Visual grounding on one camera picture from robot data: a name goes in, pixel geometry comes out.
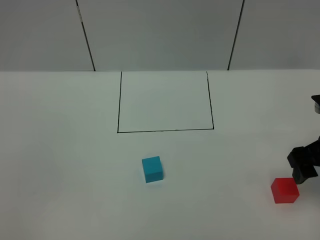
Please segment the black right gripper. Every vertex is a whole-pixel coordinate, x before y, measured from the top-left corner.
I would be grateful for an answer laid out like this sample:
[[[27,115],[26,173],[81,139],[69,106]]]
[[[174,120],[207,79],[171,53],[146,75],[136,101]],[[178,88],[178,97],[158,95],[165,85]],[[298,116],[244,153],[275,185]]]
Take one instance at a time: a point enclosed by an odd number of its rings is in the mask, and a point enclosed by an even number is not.
[[[292,177],[297,185],[309,178],[318,176],[314,166],[320,166],[320,137],[306,147],[295,147],[287,156],[292,170]]]

